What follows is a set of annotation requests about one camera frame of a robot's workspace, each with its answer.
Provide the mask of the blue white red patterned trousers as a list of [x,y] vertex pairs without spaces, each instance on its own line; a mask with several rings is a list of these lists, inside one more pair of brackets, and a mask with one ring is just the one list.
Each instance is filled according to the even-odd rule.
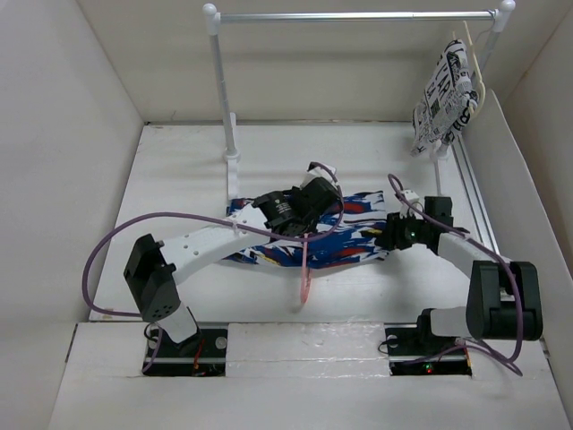
[[311,242],[307,249],[301,243],[274,241],[266,245],[245,248],[226,259],[251,265],[299,268],[303,263],[314,270],[348,264],[383,260],[389,251],[376,245],[386,227],[387,211],[384,192],[360,192],[344,197],[343,219],[338,220],[339,208],[324,214],[317,229],[324,233],[337,229],[326,238]]

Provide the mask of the pink plastic hanger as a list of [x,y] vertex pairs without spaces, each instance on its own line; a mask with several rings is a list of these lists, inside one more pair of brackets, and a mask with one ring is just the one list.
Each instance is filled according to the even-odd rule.
[[305,305],[311,289],[310,269],[308,268],[308,243],[303,242],[302,260],[301,260],[301,283],[300,283],[300,305]]

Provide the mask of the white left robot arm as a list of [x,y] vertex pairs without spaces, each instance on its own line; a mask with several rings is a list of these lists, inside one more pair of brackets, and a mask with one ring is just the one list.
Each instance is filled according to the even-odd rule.
[[342,203],[341,192],[326,178],[301,187],[266,193],[225,219],[163,242],[148,234],[137,239],[124,279],[143,321],[154,323],[180,355],[190,355],[201,338],[178,286],[195,272],[245,248],[265,245],[275,235],[300,238],[316,231],[320,217]]

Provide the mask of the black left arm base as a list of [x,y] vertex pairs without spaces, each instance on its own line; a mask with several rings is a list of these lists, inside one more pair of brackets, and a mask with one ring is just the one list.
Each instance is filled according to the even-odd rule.
[[226,375],[228,325],[207,323],[189,349],[178,348],[149,323],[143,332],[146,349],[142,374],[150,377],[222,377]]

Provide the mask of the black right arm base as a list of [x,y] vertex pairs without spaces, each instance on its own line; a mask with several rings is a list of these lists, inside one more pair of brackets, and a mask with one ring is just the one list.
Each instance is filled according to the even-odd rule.
[[384,324],[385,339],[378,351],[388,357],[391,376],[473,374],[456,338],[432,333],[431,310],[424,309],[415,322]]

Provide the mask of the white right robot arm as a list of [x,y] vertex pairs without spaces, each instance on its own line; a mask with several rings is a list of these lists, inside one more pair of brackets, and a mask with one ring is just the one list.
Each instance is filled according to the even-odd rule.
[[422,216],[406,205],[387,215],[375,244],[386,251],[424,245],[469,279],[466,305],[425,309],[424,325],[414,330],[415,345],[426,353],[447,337],[474,340],[539,340],[543,314],[537,269],[510,261],[453,227],[449,197],[426,197]]

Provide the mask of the cream plastic hanger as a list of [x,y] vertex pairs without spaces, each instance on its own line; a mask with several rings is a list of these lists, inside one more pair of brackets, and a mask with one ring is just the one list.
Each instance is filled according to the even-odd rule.
[[481,71],[481,66],[479,65],[478,58],[475,51],[475,43],[472,39],[470,34],[470,30],[467,24],[467,21],[463,21],[466,37],[465,40],[467,41],[466,50],[468,53],[468,58],[472,62],[473,65],[473,76],[472,82],[475,88],[476,93],[478,94],[478,103],[476,107],[470,107],[469,112],[472,119],[475,119],[479,116],[484,102],[486,98],[486,87],[483,82],[483,75]]

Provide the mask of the white foam front board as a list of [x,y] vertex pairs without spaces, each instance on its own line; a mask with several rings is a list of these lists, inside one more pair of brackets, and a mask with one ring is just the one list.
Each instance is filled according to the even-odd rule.
[[372,322],[233,323],[227,337],[231,378],[378,379],[389,361]]

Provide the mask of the black white printed garment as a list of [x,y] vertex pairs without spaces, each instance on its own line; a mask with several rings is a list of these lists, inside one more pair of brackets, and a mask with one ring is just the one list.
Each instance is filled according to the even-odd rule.
[[471,81],[466,44],[453,39],[442,51],[423,96],[413,109],[415,137],[410,155],[417,157],[429,149],[445,155],[469,123],[479,101]]

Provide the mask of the white metal clothes rack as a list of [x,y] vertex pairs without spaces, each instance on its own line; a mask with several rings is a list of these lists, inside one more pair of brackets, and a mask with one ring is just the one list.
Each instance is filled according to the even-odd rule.
[[483,53],[478,56],[481,71],[491,56],[500,34],[516,8],[514,1],[502,1],[494,10],[477,12],[363,12],[363,13],[220,13],[214,4],[205,4],[202,13],[210,38],[210,49],[218,88],[219,106],[222,114],[227,163],[227,199],[239,196],[239,162],[241,153],[235,144],[237,131],[236,115],[229,107],[223,62],[218,34],[223,24],[270,23],[270,22],[423,22],[423,21],[490,21],[492,27]]

